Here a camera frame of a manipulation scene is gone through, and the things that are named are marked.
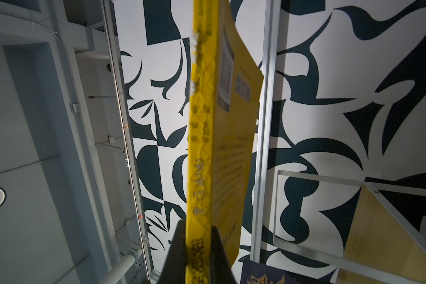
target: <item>metal beam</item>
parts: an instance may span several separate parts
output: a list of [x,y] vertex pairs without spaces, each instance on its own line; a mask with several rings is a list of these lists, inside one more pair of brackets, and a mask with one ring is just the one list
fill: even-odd
[[260,261],[262,218],[267,182],[268,148],[270,141],[273,85],[276,69],[279,14],[281,0],[267,0],[265,8],[265,32],[263,35],[262,73],[264,76],[260,95],[259,126],[257,133],[256,177],[254,184],[253,227],[251,230],[251,260]]
[[112,146],[112,145],[107,145],[107,144],[103,144],[103,143],[99,143],[99,142],[95,142],[95,145],[97,147],[103,148],[103,149],[107,149],[107,150],[111,150],[114,152],[119,152],[122,154],[126,154],[126,149],[123,147],[117,147],[117,146]]
[[3,172],[0,172],[0,174],[9,173],[9,172],[15,171],[17,169],[23,169],[23,168],[26,168],[26,167],[31,167],[31,166],[34,166],[34,165],[37,165],[37,164],[41,164],[41,163],[56,159],[56,158],[60,158],[60,156],[57,155],[57,156],[53,156],[53,157],[50,157],[50,158],[47,158],[47,159],[44,159],[44,160],[39,160],[39,161],[36,161],[36,162],[33,162],[33,163],[25,164],[23,166],[15,167],[15,168],[12,168],[12,169],[7,169]]
[[106,0],[101,0],[101,10],[102,10],[102,20],[104,21],[104,31],[106,33],[106,40],[109,51],[109,59],[111,72],[114,76],[115,84],[115,93],[117,97],[117,104],[120,114],[120,123],[122,126],[122,134],[124,140],[124,148],[126,149],[126,160],[128,162],[129,169],[129,180],[131,189],[133,191],[134,205],[136,208],[136,216],[138,217],[139,223],[139,235],[140,241],[142,242],[142,253],[143,260],[145,263],[145,270],[147,278],[150,279],[150,273],[153,270],[153,264],[151,260],[151,254],[148,244],[148,235],[147,235],[147,224],[145,223],[145,216],[143,211],[143,202],[142,194],[139,186],[139,178],[137,174],[137,169],[135,165],[135,156],[133,149],[133,138],[129,131],[129,118],[128,118],[128,105],[125,98],[125,89],[122,79],[122,74],[120,72],[119,58],[120,58],[120,48],[118,43],[114,38],[114,28],[112,24],[112,15],[110,10],[110,3]]

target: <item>white metal frame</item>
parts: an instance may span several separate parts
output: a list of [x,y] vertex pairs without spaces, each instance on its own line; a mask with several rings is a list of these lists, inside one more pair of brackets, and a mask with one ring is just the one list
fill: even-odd
[[[415,228],[398,212],[398,210],[396,210],[396,208],[394,208],[393,205],[391,205],[391,203],[380,193],[378,189],[395,191],[395,192],[403,192],[403,193],[409,193],[409,194],[421,195],[421,196],[426,196],[426,190],[407,188],[407,187],[395,186],[395,185],[382,185],[382,184],[376,184],[376,183],[370,183],[370,182],[363,183],[361,181],[353,180],[353,179],[342,179],[342,178],[328,177],[328,176],[309,174],[309,173],[298,173],[298,172],[291,172],[291,171],[285,171],[285,170],[278,170],[277,180],[276,180],[276,189],[275,189],[275,194],[273,195],[273,204],[275,204],[275,209],[273,212],[274,228],[276,228],[276,220],[277,220],[276,201],[278,198],[278,177],[280,175],[287,176],[287,177],[301,178],[301,179],[317,180],[322,182],[330,182],[330,183],[341,184],[341,185],[351,185],[351,186],[360,186],[360,187],[363,185],[366,185],[371,191],[371,193],[377,198],[377,200],[381,202],[381,204],[386,208],[386,210],[388,210],[388,212],[398,221],[398,223],[404,228],[404,230],[406,230],[409,233],[409,235],[413,238],[413,240],[426,253],[426,239],[423,236],[421,236],[421,234],[417,230],[415,230]],[[311,258],[317,261],[331,264],[339,268],[349,270],[354,273],[357,273],[372,279],[384,281],[386,283],[393,283],[393,284],[420,283],[411,279],[404,278],[402,276],[377,270],[369,266],[362,265],[341,257],[337,257],[328,253],[323,253],[317,250],[303,247],[299,244],[288,242],[286,240],[283,240],[277,237],[275,233],[273,233],[273,245],[280,249],[284,249],[286,251],[296,253],[296,254],[305,256],[307,258]]]
[[133,138],[129,131],[129,115],[126,96],[124,93],[122,74],[120,71],[119,58],[120,48],[118,41],[114,38],[114,27],[112,23],[112,14],[110,10],[110,3],[106,0],[101,0],[102,19],[104,23],[104,31],[106,33],[106,40],[109,51],[109,59],[111,65],[111,72],[114,76],[114,85],[117,98],[117,104],[120,114],[120,123],[122,126],[123,140],[124,140],[124,154],[129,169],[129,181],[133,190],[134,205],[136,207],[136,216],[139,223],[139,235],[141,239],[141,249],[143,254],[143,261],[145,264],[145,271],[147,278],[150,279],[150,274],[153,270],[153,263],[149,251],[147,224],[145,223],[145,215],[142,204],[142,194],[139,186],[139,179],[135,165],[135,155],[133,148]]
[[262,240],[263,202],[267,182],[268,148],[273,108],[273,85],[276,70],[276,46],[278,44],[280,11],[281,0],[267,0],[262,56],[262,73],[264,79],[260,95],[259,125],[257,128],[255,198],[253,226],[251,230],[251,260],[255,262],[259,262],[260,259],[260,242]]

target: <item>graphic wall pattern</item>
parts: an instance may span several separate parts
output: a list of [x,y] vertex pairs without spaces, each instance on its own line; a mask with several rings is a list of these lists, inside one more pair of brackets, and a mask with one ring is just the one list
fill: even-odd
[[[230,5],[260,65],[265,1]],[[114,7],[153,264],[161,271],[175,225],[186,217],[192,1],[118,0]],[[275,172],[426,188],[426,0],[283,0],[274,88],[261,262],[334,282],[336,267],[271,240],[276,233],[341,256],[360,189],[280,179],[285,198],[271,204]],[[255,155],[237,279],[249,258]],[[413,204],[388,196],[396,207]],[[426,212],[417,214],[409,221],[426,237]]]

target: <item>white metal rod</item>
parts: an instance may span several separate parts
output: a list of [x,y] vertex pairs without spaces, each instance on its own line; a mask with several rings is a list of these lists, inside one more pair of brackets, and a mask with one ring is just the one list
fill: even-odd
[[124,141],[124,148],[126,150],[126,161],[128,162],[129,169],[129,181],[131,189],[133,191],[134,205],[136,208],[136,216],[138,216],[139,223],[139,236],[142,242],[142,253],[143,261],[145,264],[145,270],[147,278],[150,279],[150,273],[153,270],[153,264],[151,260],[151,254],[149,251],[148,235],[147,235],[147,224],[145,223],[145,214],[143,211],[142,194],[139,186],[139,179],[137,169],[135,165],[135,156],[133,149],[133,138],[129,131],[129,120],[128,120],[128,105],[125,98],[125,89],[122,82],[119,58],[120,48],[118,43],[114,39],[114,28],[112,23],[112,15],[110,10],[110,2],[106,0],[101,1],[102,20],[104,22],[104,32],[106,33],[106,40],[109,51],[110,67],[114,77],[115,93],[117,97],[117,103],[120,114],[120,123],[122,126],[122,135]]
[[125,273],[136,262],[136,258],[132,255],[125,255],[113,269],[102,279],[99,284],[117,284],[118,281],[125,275]]
[[[276,178],[276,189],[275,189],[275,193],[273,195],[273,204],[275,204],[274,206],[274,212],[273,212],[273,245],[279,249],[283,249],[285,251],[291,252],[291,253],[296,253],[298,255],[302,255],[304,257],[307,258],[311,258],[326,264],[331,264],[334,266],[337,266],[339,268],[345,269],[345,270],[349,270],[352,271],[354,273],[372,278],[372,279],[377,279],[379,281],[384,281],[386,283],[392,283],[392,284],[413,284],[413,283],[419,283],[417,281],[411,280],[411,279],[407,279],[404,278],[402,276],[398,276],[398,275],[394,275],[385,271],[381,271],[381,270],[377,270],[371,267],[368,267],[366,265],[362,265],[362,264],[358,264],[356,262],[341,258],[341,257],[337,257],[328,253],[323,253],[320,252],[318,250],[313,250],[307,247],[303,247],[299,244],[294,244],[291,242],[288,242],[286,240],[283,240],[279,237],[276,236],[276,220],[277,220],[277,216],[276,216],[276,212],[277,212],[277,200],[278,200],[278,182],[279,182],[279,175],[283,175],[283,176],[293,176],[293,177],[298,177],[298,178],[304,178],[304,179],[310,179],[310,180],[319,180],[319,181],[327,181],[327,182],[332,182],[330,177],[326,177],[326,176],[318,176],[315,174],[310,174],[310,173],[298,173],[298,172],[290,172],[290,171],[282,171],[279,170],[278,171],[278,175]],[[342,185],[349,185],[350,179],[337,179],[337,183],[338,184],[342,184]]]
[[285,251],[296,253],[307,258],[311,258],[326,264],[331,264],[339,268],[372,278],[385,283],[391,284],[420,284],[418,281],[408,279],[402,276],[398,276],[392,273],[381,271],[369,266],[347,260],[345,258],[337,257],[328,253],[323,253],[317,250],[306,248],[300,246],[299,244],[294,244],[286,240],[278,238],[273,234],[273,245],[279,249],[284,249]]
[[273,83],[276,69],[276,47],[278,44],[280,10],[281,0],[267,0],[262,56],[262,73],[264,79],[259,107],[253,226],[251,230],[251,260],[255,262],[260,261],[263,205],[265,199],[265,185],[267,183],[268,148],[273,108]]
[[410,235],[418,246],[426,253],[426,238],[417,231],[412,224],[383,196],[379,189],[383,184],[365,182],[364,185],[371,194],[382,204],[383,207],[392,215],[392,217],[401,225],[401,227]]

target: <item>book cover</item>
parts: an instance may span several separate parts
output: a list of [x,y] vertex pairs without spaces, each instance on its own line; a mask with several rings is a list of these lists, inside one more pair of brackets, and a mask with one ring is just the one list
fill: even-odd
[[193,11],[186,283],[205,284],[212,226],[230,264],[239,252],[263,76],[227,0],[194,0]]

